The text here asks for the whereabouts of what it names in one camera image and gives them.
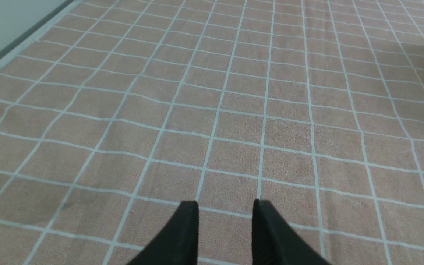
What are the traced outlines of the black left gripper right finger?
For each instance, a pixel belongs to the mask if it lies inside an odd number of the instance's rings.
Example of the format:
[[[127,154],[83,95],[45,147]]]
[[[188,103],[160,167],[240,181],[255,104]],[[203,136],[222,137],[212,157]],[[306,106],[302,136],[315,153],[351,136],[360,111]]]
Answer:
[[[328,265],[284,220],[269,200],[254,200],[252,212],[254,265]]]

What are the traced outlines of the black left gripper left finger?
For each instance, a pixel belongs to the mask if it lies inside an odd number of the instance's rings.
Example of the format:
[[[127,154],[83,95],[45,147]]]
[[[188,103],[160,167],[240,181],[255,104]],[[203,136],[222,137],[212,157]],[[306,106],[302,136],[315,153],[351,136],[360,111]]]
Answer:
[[[128,265],[196,265],[199,206],[182,201],[166,225]]]

